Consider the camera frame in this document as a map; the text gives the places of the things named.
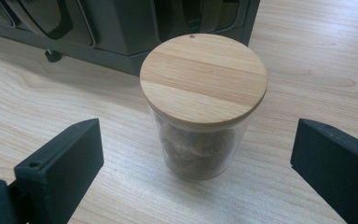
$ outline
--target bamboo lid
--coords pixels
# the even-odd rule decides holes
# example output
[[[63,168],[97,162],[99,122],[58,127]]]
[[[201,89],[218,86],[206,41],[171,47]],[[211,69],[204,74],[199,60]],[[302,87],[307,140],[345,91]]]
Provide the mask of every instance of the bamboo lid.
[[[183,35],[146,57],[141,86],[162,117],[191,128],[221,128],[261,102],[267,72],[242,43],[221,35]]]

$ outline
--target wooden table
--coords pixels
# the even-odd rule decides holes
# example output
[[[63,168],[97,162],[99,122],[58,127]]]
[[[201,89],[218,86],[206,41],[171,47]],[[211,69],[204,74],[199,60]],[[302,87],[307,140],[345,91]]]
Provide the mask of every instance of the wooden table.
[[[101,122],[105,164],[71,223],[342,223],[291,168],[299,118],[358,137],[358,0],[264,0],[250,48],[268,90],[230,167],[163,163],[139,78],[0,37],[0,178],[67,126]]]

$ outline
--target wooden lid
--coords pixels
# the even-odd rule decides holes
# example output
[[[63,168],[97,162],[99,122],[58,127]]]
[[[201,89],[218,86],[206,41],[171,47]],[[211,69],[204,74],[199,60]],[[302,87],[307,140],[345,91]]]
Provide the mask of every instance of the wooden lid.
[[[146,57],[141,86],[161,116],[191,128],[221,128],[261,102],[267,72],[242,43],[221,35],[183,35]]]

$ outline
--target wood grain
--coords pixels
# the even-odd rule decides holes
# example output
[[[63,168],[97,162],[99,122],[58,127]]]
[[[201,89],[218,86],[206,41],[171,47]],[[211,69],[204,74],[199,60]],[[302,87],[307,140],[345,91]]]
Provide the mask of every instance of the wood grain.
[[[0,178],[69,125],[101,122],[105,164],[70,223],[344,223],[291,168],[299,118],[358,138],[358,0],[261,1],[250,49],[268,90],[230,167],[165,166],[139,78],[0,37]]]
[[[267,72],[246,46],[220,35],[184,35],[147,56],[141,86],[150,106],[170,121],[221,128],[260,104]]]

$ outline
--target screw hole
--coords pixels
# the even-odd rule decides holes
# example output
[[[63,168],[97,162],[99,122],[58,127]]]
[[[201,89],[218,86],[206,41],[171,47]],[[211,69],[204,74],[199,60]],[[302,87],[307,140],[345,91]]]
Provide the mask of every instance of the screw hole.
[[[40,161],[32,161],[28,166],[31,168],[34,168],[38,165],[40,165]]]

